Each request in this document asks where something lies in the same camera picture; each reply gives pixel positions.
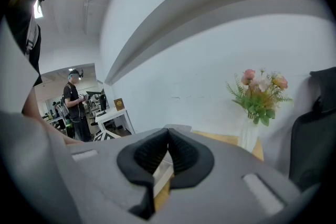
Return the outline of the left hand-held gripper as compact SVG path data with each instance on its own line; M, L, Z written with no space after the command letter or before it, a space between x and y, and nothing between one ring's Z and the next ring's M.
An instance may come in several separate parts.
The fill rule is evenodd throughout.
M104 140L111 140L111 139L115 139L115 138L120 138L121 136L114 134L108 130L104 130L102 132L100 132L94 139L93 141L104 141Z

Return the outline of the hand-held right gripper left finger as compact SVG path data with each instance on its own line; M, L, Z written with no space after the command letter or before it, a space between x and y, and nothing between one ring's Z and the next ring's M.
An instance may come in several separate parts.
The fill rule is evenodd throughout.
M154 129L109 141L85 143L68 153L65 180L73 198L70 223L168 223L156 211L155 171L167 153L168 130Z

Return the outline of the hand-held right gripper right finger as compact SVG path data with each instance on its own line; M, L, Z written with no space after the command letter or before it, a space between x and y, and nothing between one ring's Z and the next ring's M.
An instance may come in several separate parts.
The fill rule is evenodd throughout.
M209 175L193 188L170 192L155 223L288 223L300 190L282 173L232 144L183 132L213 153Z

